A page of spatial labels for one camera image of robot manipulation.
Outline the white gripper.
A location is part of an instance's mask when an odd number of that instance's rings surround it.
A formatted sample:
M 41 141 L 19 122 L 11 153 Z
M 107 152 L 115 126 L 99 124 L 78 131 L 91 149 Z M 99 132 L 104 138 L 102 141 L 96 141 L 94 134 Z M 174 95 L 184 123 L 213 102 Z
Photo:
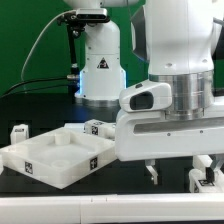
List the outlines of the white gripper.
M 162 111 L 118 113 L 115 154 L 121 161 L 146 160 L 145 166 L 158 183 L 155 160 L 204 154 L 224 154 L 224 106 L 211 106 L 200 119 L 170 121 Z M 216 155 L 206 168 L 206 180 L 224 165 Z

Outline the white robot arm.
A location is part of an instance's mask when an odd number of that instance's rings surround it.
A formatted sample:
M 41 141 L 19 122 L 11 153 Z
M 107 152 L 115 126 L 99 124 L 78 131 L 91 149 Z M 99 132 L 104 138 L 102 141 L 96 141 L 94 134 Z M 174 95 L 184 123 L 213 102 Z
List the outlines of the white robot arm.
M 224 0 L 146 0 L 132 17 L 148 79 L 120 94 L 115 153 L 121 161 L 224 154 L 224 97 L 212 93 L 212 55 Z

